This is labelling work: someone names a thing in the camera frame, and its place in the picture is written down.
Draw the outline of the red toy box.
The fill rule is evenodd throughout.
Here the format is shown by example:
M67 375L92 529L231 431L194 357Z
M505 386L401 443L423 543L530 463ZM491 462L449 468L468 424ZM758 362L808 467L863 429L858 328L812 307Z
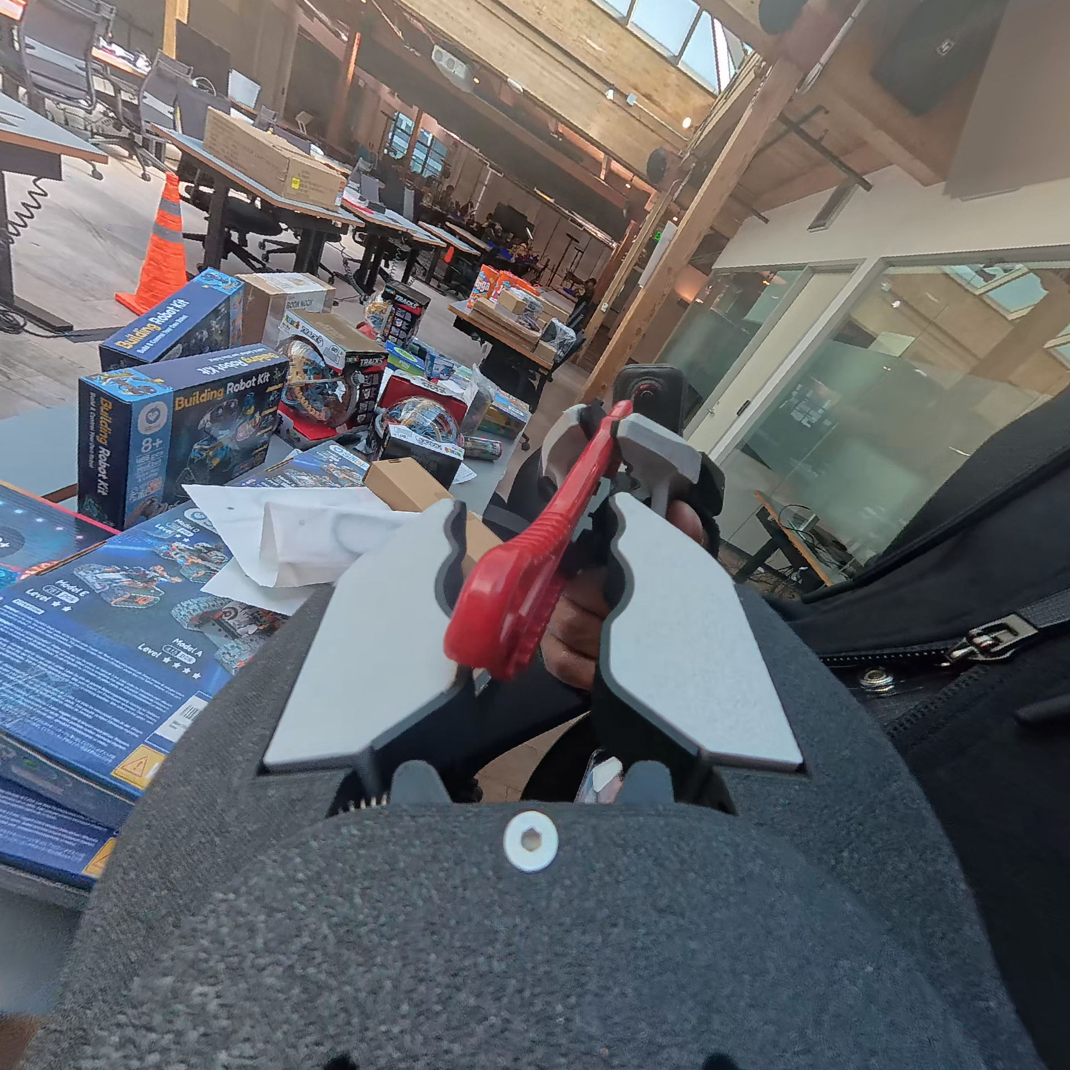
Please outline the red toy box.
M377 402L378 408L389 410L410 397L424 398L445 408L455 424L458 427L461 426L469 408L463 392L458 394L443 389L422 378L416 379L389 368L387 371L389 374L383 377Z

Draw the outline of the marble track toy box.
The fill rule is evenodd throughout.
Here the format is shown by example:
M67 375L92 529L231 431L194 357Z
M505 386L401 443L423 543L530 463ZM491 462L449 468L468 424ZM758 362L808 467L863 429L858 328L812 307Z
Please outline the marble track toy box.
M301 449L335 440L364 454L379 450L388 352L374 335L335 314L288 310L276 349L289 361L279 406L280 433L288 441Z

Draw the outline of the black backpack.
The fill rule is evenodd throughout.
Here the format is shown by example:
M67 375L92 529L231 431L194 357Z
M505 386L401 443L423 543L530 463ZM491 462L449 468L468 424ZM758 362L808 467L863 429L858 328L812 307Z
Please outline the black backpack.
M991 435L854 579L766 601L924 789L1042 1063L1068 1068L1068 392Z

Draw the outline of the black wall speaker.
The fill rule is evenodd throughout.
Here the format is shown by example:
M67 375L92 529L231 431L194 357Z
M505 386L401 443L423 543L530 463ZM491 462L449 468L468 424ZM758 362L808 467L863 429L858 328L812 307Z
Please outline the black wall speaker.
M974 73L993 44L1005 1L924 1L878 57L872 76L907 114L929 114Z

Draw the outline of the red plastic wrench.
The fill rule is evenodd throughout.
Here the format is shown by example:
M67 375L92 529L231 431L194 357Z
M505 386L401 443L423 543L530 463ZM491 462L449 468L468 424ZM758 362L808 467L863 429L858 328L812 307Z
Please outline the red plastic wrench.
M566 582L562 565L576 530L601 482L620 467L616 425L633 413L635 403L622 400L594 435L580 431L582 449L541 515L476 563L445 630L444 654L452 662L486 670L499 682L528 671Z

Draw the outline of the thin blue box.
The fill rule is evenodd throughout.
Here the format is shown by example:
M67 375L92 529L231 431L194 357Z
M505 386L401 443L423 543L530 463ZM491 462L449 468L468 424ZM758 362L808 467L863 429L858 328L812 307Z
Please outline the thin blue box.
M1 863L89 890L114 852L118 834L18 784L1 783Z

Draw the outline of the grey desk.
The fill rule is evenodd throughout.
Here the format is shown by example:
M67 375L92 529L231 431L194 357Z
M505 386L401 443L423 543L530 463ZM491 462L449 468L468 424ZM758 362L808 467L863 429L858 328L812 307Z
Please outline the grey desk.
M505 494L524 457L518 442L503 441L495 461L472 461L475 478L455 491L472 513L482 515L495 492ZM57 503L77 494L77 411L73 406L36 408L1 421L1 478L22 491ZM34 876L2 863L2 902L21 896L68 911L82 911L87 891Z

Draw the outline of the background desk with black legs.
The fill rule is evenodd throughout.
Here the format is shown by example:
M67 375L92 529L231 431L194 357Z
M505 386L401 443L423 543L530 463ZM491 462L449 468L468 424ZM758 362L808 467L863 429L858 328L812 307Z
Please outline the background desk with black legs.
M188 180L185 200L207 213L202 234L183 234L186 241L202 246L200 270L221 270L229 258L234 258L254 272L266 271L266 262L249 251L247 240L248 236L269 239L270 230L278 226L296 236L287 246L287 251L293 254L293 270L315 275L328 239L340 239L367 226L340 207L305 205L269 192L207 152L202 141L192 136L156 123L151 123L149 129L180 152L179 173Z

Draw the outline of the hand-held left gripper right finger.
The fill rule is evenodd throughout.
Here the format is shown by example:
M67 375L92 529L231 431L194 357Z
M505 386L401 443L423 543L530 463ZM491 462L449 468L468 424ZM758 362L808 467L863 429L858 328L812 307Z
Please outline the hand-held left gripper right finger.
M591 699L600 744L626 767L802 769L727 570L633 496L615 494L608 506L610 611Z

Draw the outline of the long cardboard box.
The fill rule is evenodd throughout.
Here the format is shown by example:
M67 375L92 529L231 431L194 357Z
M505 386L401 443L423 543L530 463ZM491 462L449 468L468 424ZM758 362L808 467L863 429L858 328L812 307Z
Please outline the long cardboard box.
M310 207L338 207L343 174L285 138L216 108L207 109L203 146L273 194Z

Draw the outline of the person's right hand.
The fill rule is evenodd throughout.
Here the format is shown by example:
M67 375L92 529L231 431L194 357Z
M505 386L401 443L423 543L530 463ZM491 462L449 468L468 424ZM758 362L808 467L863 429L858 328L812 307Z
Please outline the person's right hand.
M595 681L603 624L608 569L595 566L565 583L542 635L542 664L556 681L590 692Z

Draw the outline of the large flat blue kit box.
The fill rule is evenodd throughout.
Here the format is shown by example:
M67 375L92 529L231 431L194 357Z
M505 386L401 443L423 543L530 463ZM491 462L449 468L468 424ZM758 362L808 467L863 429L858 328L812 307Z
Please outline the large flat blue kit box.
M120 829L166 756L288 620L207 583L192 502L2 592L2 778Z

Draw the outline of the orange traffic cone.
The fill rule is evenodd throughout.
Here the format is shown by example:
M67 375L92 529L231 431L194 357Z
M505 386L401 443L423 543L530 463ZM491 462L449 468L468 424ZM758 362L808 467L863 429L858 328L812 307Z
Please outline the orange traffic cone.
M114 293L114 301L132 314L149 314L187 282L180 183L168 172L137 288L133 293Z

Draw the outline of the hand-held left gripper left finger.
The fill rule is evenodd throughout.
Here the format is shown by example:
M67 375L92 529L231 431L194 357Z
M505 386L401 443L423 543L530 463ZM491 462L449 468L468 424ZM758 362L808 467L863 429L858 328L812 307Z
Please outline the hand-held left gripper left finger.
M270 774L355 769L411 751L406 737L474 697L444 651L463 581L467 509L415 515L337 581L263 753Z

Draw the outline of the upright blue robot kit box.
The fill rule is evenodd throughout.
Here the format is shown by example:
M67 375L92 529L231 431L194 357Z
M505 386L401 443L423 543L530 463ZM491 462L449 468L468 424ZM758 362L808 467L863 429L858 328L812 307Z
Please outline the upright blue robot kit box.
M290 362L260 343L78 383L77 504L124 531L261 465Z

